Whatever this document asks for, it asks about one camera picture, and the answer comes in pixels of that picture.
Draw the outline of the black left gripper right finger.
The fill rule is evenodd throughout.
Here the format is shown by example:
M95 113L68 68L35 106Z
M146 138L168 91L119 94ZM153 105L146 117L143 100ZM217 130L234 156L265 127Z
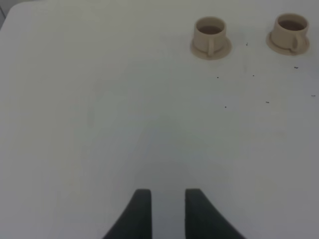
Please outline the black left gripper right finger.
M187 239L244 239L213 206L200 189L185 191Z

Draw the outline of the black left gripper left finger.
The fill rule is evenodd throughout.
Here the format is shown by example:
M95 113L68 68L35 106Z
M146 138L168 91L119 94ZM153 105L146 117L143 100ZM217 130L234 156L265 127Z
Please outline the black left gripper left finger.
M152 195L149 189L137 189L121 216L104 239L151 239Z

